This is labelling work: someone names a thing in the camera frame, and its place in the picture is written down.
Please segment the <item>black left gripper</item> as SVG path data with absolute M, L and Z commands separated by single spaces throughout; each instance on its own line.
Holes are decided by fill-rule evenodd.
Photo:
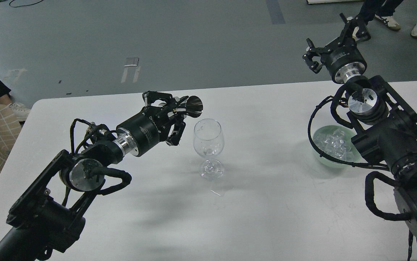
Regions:
M 116 127 L 118 136 L 126 142 L 123 149 L 140 157 L 159 142 L 169 146 L 180 143 L 185 129 L 185 115 L 171 113 L 162 107 L 150 107 L 155 101 L 165 102 L 164 106 L 171 109 L 182 107 L 189 96 L 174 97 L 158 91 L 145 91 L 142 94 L 144 107 L 142 110 Z

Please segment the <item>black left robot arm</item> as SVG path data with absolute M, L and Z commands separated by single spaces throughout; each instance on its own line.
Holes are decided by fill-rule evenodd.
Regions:
M 65 252 L 79 239 L 93 200 L 130 184 L 129 173 L 110 165 L 127 154 L 140 157 L 160 142 L 177 146 L 184 119 L 203 111 L 197 96 L 146 91 L 142 98 L 144 107 L 115 129 L 74 119 L 70 151 L 61 150 L 10 208 L 0 261 L 45 261 L 54 251 Z

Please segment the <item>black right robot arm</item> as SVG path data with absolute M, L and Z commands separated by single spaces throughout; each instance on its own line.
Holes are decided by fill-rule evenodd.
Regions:
M 307 39 L 303 60 L 319 73 L 326 67 L 340 87 L 323 99 L 308 121 L 308 140 L 320 157 L 342 165 L 370 169 L 365 178 L 365 203 L 374 215 L 387 221 L 404 221 L 409 229 L 408 257 L 417 244 L 417 113 L 381 76 L 364 76 L 367 63 L 357 44 L 371 38 L 359 16 L 346 17 L 340 35 L 324 47 Z M 311 125 L 316 113 L 330 103 L 331 116 L 341 126 L 354 129 L 351 142 L 365 160 L 347 162 L 333 158 L 313 141 Z

